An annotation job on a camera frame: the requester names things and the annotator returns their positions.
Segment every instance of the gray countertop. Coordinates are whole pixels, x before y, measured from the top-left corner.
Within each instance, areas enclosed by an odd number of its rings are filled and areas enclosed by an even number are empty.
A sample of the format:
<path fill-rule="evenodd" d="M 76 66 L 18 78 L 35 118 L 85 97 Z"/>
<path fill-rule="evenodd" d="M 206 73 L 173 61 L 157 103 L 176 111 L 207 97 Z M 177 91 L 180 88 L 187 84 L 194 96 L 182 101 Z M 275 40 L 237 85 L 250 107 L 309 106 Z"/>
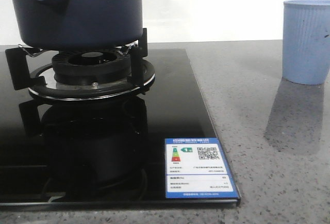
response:
<path fill-rule="evenodd" d="M 330 223 L 330 87 L 281 79 L 282 41 L 186 49 L 242 193 L 236 209 L 2 212 L 0 223 Z"/>

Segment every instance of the white wall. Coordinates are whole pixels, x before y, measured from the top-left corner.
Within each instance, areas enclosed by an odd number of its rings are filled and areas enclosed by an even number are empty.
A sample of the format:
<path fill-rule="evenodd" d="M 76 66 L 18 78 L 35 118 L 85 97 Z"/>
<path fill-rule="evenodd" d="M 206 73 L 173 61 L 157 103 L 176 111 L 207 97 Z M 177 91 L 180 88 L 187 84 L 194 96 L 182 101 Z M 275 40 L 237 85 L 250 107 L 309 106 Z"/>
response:
<path fill-rule="evenodd" d="M 281 39 L 284 0 L 143 0 L 149 42 Z M 20 43 L 11 0 L 0 4 L 0 44 Z"/>

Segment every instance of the light blue cup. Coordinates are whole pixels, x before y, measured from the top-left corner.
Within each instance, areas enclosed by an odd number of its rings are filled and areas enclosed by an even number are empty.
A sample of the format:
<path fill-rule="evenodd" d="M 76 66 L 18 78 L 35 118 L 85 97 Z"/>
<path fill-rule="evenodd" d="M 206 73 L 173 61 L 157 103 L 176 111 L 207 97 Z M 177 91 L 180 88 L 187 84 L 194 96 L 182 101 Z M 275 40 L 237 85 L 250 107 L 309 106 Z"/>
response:
<path fill-rule="evenodd" d="M 330 68 L 330 0 L 284 2 L 283 78 L 324 83 Z"/>

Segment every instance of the black glass cooktop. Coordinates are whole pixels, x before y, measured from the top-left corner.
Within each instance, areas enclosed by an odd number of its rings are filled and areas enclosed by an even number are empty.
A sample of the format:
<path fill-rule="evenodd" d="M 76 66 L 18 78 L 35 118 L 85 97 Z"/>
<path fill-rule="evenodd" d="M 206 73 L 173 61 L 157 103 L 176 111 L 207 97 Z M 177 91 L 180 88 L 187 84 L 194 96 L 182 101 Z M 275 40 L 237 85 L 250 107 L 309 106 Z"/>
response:
<path fill-rule="evenodd" d="M 30 71 L 55 52 L 29 58 Z M 145 95 L 43 104 L 14 91 L 0 53 L 0 209 L 223 206 L 239 198 L 166 198 L 164 140 L 216 137 L 184 50 L 151 50 Z"/>

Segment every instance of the qr code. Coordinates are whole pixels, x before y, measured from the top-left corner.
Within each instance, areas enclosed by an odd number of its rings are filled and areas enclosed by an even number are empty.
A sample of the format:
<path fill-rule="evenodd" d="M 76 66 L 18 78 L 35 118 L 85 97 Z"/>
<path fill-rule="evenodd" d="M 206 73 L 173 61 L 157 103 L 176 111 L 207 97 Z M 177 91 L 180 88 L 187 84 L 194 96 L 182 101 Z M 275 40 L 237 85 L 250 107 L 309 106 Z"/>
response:
<path fill-rule="evenodd" d="M 211 148 L 197 148 L 200 159 L 220 159 L 216 147 Z"/>

